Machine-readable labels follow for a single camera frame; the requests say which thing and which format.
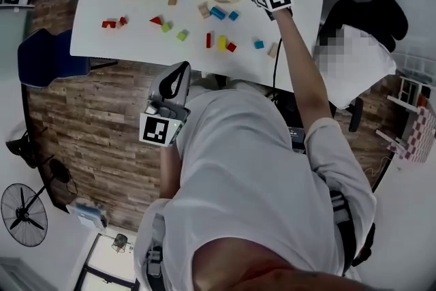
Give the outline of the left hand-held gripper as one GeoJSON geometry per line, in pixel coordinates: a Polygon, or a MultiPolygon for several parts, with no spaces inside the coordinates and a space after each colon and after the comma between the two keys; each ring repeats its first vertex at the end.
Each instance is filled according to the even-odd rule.
{"type": "Polygon", "coordinates": [[[145,111],[140,114],[140,142],[159,147],[170,147],[175,143],[191,112],[184,107],[190,81],[188,61],[171,65],[157,75],[150,86],[145,111]]]}

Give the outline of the coloured wooden blocks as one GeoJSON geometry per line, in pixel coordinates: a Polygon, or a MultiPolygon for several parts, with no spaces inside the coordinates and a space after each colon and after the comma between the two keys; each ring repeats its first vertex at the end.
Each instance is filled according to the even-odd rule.
{"type": "MultiPolygon", "coordinates": [[[[176,0],[169,0],[169,4],[170,5],[175,5],[176,4],[176,0]]],[[[167,33],[169,32],[169,30],[171,30],[171,26],[169,23],[167,22],[162,22],[161,18],[156,16],[152,19],[150,19],[151,23],[154,23],[158,26],[161,27],[161,30],[163,33],[167,33]]],[[[118,20],[104,20],[102,22],[102,28],[110,28],[110,29],[119,29],[123,26],[125,26],[128,23],[127,19],[125,16],[121,16],[118,20]]],[[[187,37],[186,31],[181,31],[178,35],[177,35],[177,39],[180,41],[185,40],[185,38],[187,37]]],[[[206,47],[210,48],[212,45],[212,35],[210,33],[206,34],[206,47]]],[[[236,46],[233,43],[229,43],[227,44],[227,39],[225,36],[219,36],[218,37],[218,48],[220,51],[223,50],[229,50],[230,52],[234,52],[234,50],[236,49],[236,46]]]]}

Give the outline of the person's left forearm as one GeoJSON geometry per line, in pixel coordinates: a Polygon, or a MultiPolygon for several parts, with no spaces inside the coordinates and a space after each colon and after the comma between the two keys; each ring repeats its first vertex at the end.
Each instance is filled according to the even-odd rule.
{"type": "Polygon", "coordinates": [[[176,143],[160,150],[159,197],[172,199],[180,189],[182,161],[176,143]]]}

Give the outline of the person's right forearm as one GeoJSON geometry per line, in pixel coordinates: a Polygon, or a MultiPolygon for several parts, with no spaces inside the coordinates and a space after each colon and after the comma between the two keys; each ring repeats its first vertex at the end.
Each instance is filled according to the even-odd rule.
{"type": "Polygon", "coordinates": [[[326,87],[288,10],[273,13],[285,49],[290,80],[305,134],[320,119],[331,118],[326,87]]]}

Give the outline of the person's white shirt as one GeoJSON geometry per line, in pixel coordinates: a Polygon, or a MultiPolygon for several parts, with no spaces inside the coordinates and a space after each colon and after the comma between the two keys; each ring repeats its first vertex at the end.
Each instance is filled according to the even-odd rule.
{"type": "Polygon", "coordinates": [[[194,291],[193,255],[220,238],[252,241],[297,269],[344,277],[376,200],[339,124],[314,123],[300,154],[277,108],[257,92],[205,91],[187,105],[180,189],[154,201],[138,230],[141,284],[161,279],[170,291],[194,291]]]}

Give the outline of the black office chair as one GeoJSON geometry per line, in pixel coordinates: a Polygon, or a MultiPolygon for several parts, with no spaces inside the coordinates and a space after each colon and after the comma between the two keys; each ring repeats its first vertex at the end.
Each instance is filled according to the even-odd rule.
{"type": "Polygon", "coordinates": [[[344,25],[372,35],[390,54],[394,51],[396,42],[402,40],[408,30],[406,15],[395,0],[340,0],[330,10],[319,36],[341,29],[344,25]]]}

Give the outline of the blue chair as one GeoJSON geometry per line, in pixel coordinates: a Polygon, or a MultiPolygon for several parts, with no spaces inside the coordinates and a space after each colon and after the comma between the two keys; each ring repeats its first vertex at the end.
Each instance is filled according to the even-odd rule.
{"type": "Polygon", "coordinates": [[[92,65],[89,57],[70,55],[72,30],[57,35],[39,29],[18,47],[18,76],[24,85],[46,88],[58,78],[87,76],[92,70],[116,65],[110,61],[92,65]]]}

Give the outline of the black waist device box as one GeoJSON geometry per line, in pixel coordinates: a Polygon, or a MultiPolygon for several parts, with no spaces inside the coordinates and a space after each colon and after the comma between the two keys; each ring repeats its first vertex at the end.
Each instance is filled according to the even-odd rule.
{"type": "Polygon", "coordinates": [[[305,154],[305,131],[301,127],[288,127],[291,139],[292,149],[301,154],[305,154]]]}

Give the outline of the white pillow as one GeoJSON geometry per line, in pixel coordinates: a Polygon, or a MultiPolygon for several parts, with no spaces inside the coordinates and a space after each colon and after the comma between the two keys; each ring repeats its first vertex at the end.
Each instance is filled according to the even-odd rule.
{"type": "Polygon", "coordinates": [[[396,72],[392,55],[375,37],[348,25],[319,36],[313,58],[329,102],[338,109],[347,108],[361,93],[396,72]]]}

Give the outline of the clear plastic storage box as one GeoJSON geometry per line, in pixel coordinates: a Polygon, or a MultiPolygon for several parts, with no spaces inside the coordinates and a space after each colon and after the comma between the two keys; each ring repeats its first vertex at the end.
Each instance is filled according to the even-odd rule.
{"type": "Polygon", "coordinates": [[[67,204],[66,209],[69,214],[76,216],[83,226],[95,230],[105,230],[107,227],[105,210],[77,202],[67,204]]]}

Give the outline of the black folded stand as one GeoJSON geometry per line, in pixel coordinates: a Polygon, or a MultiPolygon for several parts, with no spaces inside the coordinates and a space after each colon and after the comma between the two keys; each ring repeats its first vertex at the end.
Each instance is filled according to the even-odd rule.
{"type": "Polygon", "coordinates": [[[32,169],[37,168],[38,164],[43,166],[46,162],[53,158],[53,155],[51,155],[43,162],[38,161],[37,155],[33,152],[31,139],[27,130],[24,132],[21,138],[16,140],[8,140],[5,142],[5,145],[12,154],[21,157],[32,169]]]}

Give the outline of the black standing floor fan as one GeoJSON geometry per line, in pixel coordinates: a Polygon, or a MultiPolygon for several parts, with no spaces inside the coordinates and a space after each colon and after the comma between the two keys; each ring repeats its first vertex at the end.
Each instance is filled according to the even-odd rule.
{"type": "Polygon", "coordinates": [[[52,158],[48,162],[50,177],[38,189],[24,183],[8,185],[0,197],[0,216],[9,235],[24,247],[41,245],[49,228],[48,213],[42,194],[49,193],[53,183],[68,186],[72,176],[66,163],[52,158]]]}

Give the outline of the white rack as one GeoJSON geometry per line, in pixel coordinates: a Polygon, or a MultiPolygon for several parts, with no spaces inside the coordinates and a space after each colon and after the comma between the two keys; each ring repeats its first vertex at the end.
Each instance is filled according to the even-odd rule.
{"type": "Polygon", "coordinates": [[[417,80],[401,77],[399,92],[396,96],[387,96],[387,100],[406,109],[418,113],[421,109],[429,109],[432,87],[417,80]]]}

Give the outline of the red white checkered cloth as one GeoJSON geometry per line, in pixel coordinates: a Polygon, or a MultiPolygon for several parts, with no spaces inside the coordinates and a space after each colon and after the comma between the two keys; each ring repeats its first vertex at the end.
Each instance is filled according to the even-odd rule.
{"type": "Polygon", "coordinates": [[[427,108],[418,107],[417,119],[413,122],[411,133],[405,141],[400,159],[409,162],[425,163],[436,140],[436,117],[427,108]]]}

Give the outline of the black bag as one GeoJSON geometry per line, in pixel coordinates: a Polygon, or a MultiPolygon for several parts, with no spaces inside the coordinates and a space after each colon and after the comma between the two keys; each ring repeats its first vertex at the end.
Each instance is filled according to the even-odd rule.
{"type": "Polygon", "coordinates": [[[359,254],[356,256],[354,261],[352,262],[352,266],[356,267],[359,264],[362,264],[363,262],[367,261],[369,257],[372,254],[372,246],[374,241],[374,235],[375,235],[375,224],[372,224],[371,229],[369,230],[369,233],[367,235],[366,241],[360,250],[359,254]]]}

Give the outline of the white rail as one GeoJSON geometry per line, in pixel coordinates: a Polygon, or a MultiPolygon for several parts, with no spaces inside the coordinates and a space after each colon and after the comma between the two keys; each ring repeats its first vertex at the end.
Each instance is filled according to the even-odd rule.
{"type": "Polygon", "coordinates": [[[376,130],[375,133],[381,137],[383,140],[388,142],[388,150],[396,153],[397,155],[404,155],[406,152],[406,144],[400,138],[391,138],[387,134],[380,130],[376,130]]]}

